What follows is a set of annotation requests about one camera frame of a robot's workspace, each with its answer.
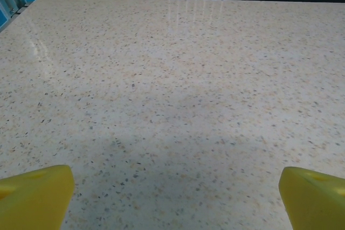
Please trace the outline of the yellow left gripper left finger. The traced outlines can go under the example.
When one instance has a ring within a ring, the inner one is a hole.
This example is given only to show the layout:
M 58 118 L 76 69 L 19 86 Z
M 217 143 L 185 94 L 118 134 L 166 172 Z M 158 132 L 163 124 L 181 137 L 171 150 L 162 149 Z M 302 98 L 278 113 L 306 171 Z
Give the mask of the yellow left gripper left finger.
M 0 230 L 60 230 L 73 191 L 68 165 L 0 179 Z

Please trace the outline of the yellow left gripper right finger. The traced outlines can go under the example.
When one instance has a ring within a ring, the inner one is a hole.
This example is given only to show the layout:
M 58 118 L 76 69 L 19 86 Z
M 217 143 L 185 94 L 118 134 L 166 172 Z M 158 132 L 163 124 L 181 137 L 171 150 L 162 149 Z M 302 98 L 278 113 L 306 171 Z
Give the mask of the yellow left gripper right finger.
M 279 192 L 293 230 L 345 230 L 345 179 L 290 166 Z

